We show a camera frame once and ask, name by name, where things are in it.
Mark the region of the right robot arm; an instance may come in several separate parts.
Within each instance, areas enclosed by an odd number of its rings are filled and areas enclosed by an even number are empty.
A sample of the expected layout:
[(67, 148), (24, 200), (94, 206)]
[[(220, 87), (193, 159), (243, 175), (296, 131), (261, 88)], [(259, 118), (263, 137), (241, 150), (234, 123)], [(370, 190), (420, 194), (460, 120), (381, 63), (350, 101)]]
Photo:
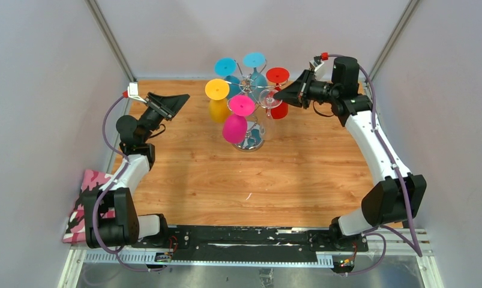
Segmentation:
[(313, 104), (328, 103), (358, 145), (372, 176), (373, 188), (364, 196), (360, 207), (332, 220), (329, 242), (336, 250), (345, 250), (353, 237), (385, 224), (406, 222), (411, 243), (417, 243), (414, 218), (421, 205), (427, 182), (403, 163), (390, 145), (378, 119), (376, 97), (359, 92), (358, 76), (369, 75), (358, 60), (350, 56), (333, 55), (333, 70), (329, 82), (321, 81), (318, 72), (326, 56), (317, 56), (310, 68), (274, 98), (290, 106), (307, 109)]

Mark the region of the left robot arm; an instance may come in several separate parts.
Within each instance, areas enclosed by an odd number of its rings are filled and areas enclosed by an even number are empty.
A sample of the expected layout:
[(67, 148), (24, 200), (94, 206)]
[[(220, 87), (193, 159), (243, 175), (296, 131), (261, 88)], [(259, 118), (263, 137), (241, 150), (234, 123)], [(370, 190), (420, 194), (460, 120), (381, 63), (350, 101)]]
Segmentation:
[(165, 131), (164, 121), (173, 120), (189, 98), (188, 94), (161, 96), (149, 92), (141, 99), (146, 111), (140, 118), (118, 118), (120, 143), (119, 148), (112, 150), (122, 157), (122, 164), (105, 184), (87, 189), (82, 198), (89, 248), (112, 250), (143, 238), (156, 248), (169, 243), (170, 231), (164, 215), (139, 216), (133, 194), (155, 163), (155, 146), (149, 139)]

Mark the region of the pink wine glass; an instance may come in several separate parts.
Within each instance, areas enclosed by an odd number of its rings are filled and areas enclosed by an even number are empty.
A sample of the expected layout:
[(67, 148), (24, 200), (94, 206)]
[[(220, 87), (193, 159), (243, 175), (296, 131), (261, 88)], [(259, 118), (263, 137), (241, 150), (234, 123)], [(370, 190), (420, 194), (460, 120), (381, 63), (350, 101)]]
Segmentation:
[(242, 142), (248, 129), (247, 117), (255, 111), (255, 102), (249, 96), (236, 95), (227, 106), (232, 114), (224, 122), (223, 138), (229, 143)]

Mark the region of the red wine glass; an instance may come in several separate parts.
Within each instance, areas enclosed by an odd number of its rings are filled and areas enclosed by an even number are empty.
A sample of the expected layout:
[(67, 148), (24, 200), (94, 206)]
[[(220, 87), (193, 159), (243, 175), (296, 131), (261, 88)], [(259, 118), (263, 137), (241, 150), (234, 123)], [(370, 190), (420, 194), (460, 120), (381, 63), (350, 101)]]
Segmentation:
[[(274, 89), (277, 91), (282, 90), (282, 86), (289, 80), (290, 73), (283, 67), (270, 68), (266, 72), (267, 81), (274, 84)], [(287, 116), (289, 106), (287, 103), (282, 102), (277, 107), (270, 110), (270, 114), (273, 119), (283, 119)]]

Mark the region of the clear wine glass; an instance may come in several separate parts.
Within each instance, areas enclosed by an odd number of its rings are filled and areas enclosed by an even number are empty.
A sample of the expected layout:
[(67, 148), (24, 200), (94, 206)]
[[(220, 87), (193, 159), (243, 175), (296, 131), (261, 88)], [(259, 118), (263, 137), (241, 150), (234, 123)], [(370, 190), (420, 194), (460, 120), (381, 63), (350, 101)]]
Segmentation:
[(273, 117), (271, 116), (271, 111), (279, 107), (281, 105), (282, 100), (276, 99), (274, 96), (278, 93), (276, 89), (264, 89), (259, 94), (259, 105), (266, 110), (266, 116), (270, 119)]

